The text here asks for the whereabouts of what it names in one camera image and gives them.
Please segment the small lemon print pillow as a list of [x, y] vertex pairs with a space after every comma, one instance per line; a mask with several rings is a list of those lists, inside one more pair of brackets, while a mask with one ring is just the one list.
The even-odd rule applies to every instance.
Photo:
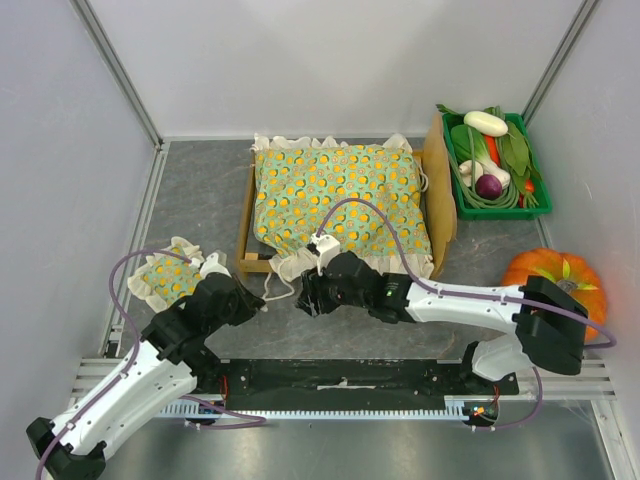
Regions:
[[189, 261], [162, 253], [144, 254], [143, 263], [127, 279], [131, 294], [143, 300], [155, 313], [194, 293], [196, 284], [201, 280], [200, 265], [204, 262], [200, 246], [182, 237], [172, 237], [164, 251], [186, 257]]

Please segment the large lemon print cushion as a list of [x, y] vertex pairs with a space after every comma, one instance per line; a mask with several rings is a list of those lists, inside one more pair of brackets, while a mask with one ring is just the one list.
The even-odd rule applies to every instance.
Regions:
[[274, 273], [289, 284], [316, 262], [317, 231], [380, 273], [430, 277], [431, 242], [421, 194], [428, 178], [406, 138], [382, 144], [254, 137], [256, 238], [275, 249]]

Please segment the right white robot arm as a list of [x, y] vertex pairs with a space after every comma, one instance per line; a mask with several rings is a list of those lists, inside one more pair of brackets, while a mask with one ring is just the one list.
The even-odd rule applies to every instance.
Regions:
[[523, 369], [575, 376], [582, 368], [586, 309], [540, 276], [522, 286], [443, 284], [380, 274], [345, 252], [303, 273], [296, 306], [312, 317], [353, 306], [390, 324], [445, 322], [495, 331], [498, 338], [473, 343], [458, 368], [460, 386], [473, 394]]

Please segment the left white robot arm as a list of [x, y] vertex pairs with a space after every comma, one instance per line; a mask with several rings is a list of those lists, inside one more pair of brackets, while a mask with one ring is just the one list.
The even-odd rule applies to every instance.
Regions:
[[216, 388], [221, 361], [206, 339], [225, 325], [247, 322], [264, 305], [236, 276], [211, 273], [192, 294], [155, 314], [131, 351], [81, 401], [27, 427], [39, 458], [35, 476], [98, 478], [119, 447], [168, 404]]

